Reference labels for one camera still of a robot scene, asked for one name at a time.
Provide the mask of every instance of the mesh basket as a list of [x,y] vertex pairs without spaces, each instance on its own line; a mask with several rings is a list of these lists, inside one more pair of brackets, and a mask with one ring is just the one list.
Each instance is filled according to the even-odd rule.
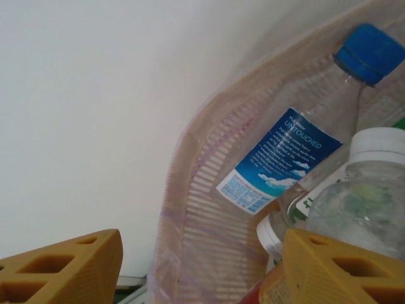
[[[303,68],[331,64],[330,55],[361,23],[386,29],[404,20],[405,1],[368,1],[272,53],[195,114],[168,174],[147,277],[152,303],[235,303],[264,275],[268,254],[257,239],[256,226],[277,204],[242,222],[210,199],[208,193],[227,153],[243,143],[259,114],[271,107],[271,92],[283,79]],[[404,32],[396,37],[405,43]],[[364,92],[360,129],[391,125],[405,115],[405,98],[402,103],[393,101],[404,96],[404,76],[402,64],[377,89]],[[378,97],[382,92],[396,98],[382,99]]]

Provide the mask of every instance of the white bottle cap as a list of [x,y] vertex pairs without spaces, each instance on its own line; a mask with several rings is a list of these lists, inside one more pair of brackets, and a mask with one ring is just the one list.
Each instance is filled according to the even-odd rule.
[[356,133],[347,164],[368,160],[405,165],[405,130],[381,127]]
[[273,228],[271,228],[270,217],[271,214],[266,216],[256,228],[256,233],[260,244],[263,248],[273,256],[277,261],[282,259],[283,243],[274,233]]

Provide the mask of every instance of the water bottle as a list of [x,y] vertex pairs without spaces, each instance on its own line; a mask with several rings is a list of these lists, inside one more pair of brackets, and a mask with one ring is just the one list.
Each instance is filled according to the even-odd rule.
[[[394,128],[405,130],[405,106],[402,96],[401,99],[393,99],[398,98],[398,96],[396,96],[396,94],[391,97],[386,95],[390,92],[401,92],[401,90],[405,93],[404,84],[401,81],[394,82],[392,85],[388,86],[386,90],[383,90],[376,96],[376,99],[380,99],[379,102],[371,100],[370,102],[373,106],[362,114],[361,120],[359,121],[360,129],[367,128],[369,124],[380,124],[386,126],[391,125]],[[383,108],[380,108],[382,101],[387,103],[386,106],[389,107],[388,111],[387,109],[384,110]],[[382,113],[375,113],[376,110],[380,110]],[[346,155],[347,148],[349,148],[349,146],[346,146],[341,150],[342,155]],[[319,196],[328,186],[334,185],[338,182],[351,180],[351,176],[346,172],[348,164],[346,161],[347,159],[347,157],[343,156],[343,165],[329,176],[325,177],[325,175],[321,175],[323,176],[323,180],[314,189],[311,189],[311,192],[303,191],[303,195],[298,197],[298,201],[293,201],[292,204],[290,204],[290,208],[287,212],[283,209],[271,212],[258,224],[256,228],[258,239],[263,248],[273,257],[274,260],[280,261],[282,258],[283,242],[287,229],[291,227],[300,229],[306,228],[306,220],[310,208],[317,196]],[[293,190],[293,188],[290,188],[286,192],[286,195],[288,195],[290,190]]]
[[358,132],[346,174],[313,201],[307,230],[405,260],[405,130]]
[[335,65],[286,79],[250,138],[229,152],[210,192],[213,201],[240,219],[257,214],[351,140],[361,91],[404,56],[399,43],[364,24],[334,55]]

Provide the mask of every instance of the cloud graphic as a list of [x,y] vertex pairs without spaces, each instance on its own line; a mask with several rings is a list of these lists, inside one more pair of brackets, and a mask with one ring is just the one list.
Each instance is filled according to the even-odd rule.
[[300,161],[293,161],[296,165],[299,165],[301,168],[309,169],[309,165],[307,163],[301,163]]
[[304,177],[306,175],[306,172],[304,170],[293,170],[291,172],[300,177]]
[[295,179],[282,179],[276,180],[273,177],[267,177],[265,174],[258,174],[258,176],[266,182],[266,185],[272,188],[289,188],[293,186],[298,180]]

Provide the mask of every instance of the white wall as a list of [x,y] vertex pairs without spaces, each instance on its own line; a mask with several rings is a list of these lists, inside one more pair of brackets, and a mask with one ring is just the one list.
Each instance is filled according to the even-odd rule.
[[121,274],[146,274],[195,110],[360,1],[0,1],[0,258],[116,227]]

